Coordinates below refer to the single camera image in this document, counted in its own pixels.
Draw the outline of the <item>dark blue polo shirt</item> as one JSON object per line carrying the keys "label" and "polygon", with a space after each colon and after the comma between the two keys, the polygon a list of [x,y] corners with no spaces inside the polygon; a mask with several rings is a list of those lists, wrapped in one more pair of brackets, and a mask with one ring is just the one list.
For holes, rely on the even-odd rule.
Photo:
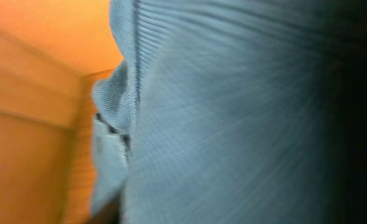
{"label": "dark blue polo shirt", "polygon": [[128,176],[93,223],[367,223],[367,0],[111,1]]}

